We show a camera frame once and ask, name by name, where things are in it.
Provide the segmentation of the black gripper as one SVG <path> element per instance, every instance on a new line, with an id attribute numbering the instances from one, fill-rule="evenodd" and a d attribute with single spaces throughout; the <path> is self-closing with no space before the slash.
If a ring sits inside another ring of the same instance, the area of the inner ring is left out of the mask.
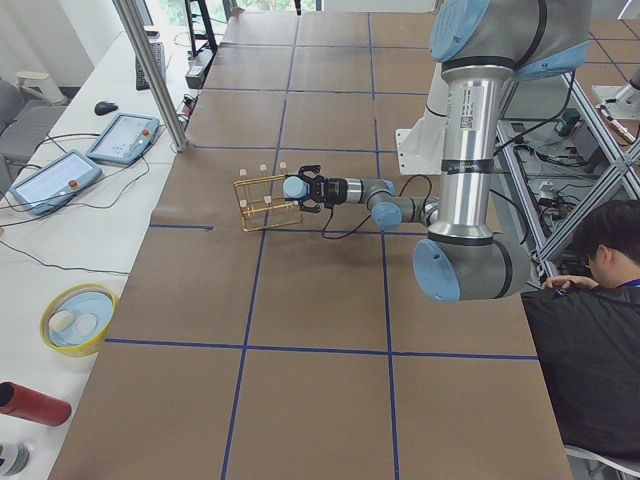
<path id="1" fill-rule="evenodd" d="M 347 180 L 344 178 L 326 178 L 321 176 L 320 172 L 320 165 L 303 165 L 298 170 L 298 177 L 302 180 L 308 180 L 307 197 L 315 202 L 307 205 L 300 200 L 298 206 L 302 212 L 318 214 L 321 211 L 321 207 L 318 204 L 323 204 L 326 208 L 329 208 L 346 202 Z"/>

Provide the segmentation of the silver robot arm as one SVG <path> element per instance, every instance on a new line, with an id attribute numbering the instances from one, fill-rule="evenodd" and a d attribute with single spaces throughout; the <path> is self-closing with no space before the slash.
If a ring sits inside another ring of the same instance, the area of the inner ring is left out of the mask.
<path id="1" fill-rule="evenodd" d="M 304 166 L 283 184 L 303 211 L 362 204 L 384 231 L 420 223 L 413 270 L 422 292 L 441 302 L 495 299 L 518 292 L 529 259 L 486 222 L 499 119 L 508 80 L 549 78 L 577 69 L 588 50 L 588 1 L 448 1 L 430 52 L 447 85 L 441 190 L 437 197 L 397 195 L 384 180 L 324 177 Z"/>

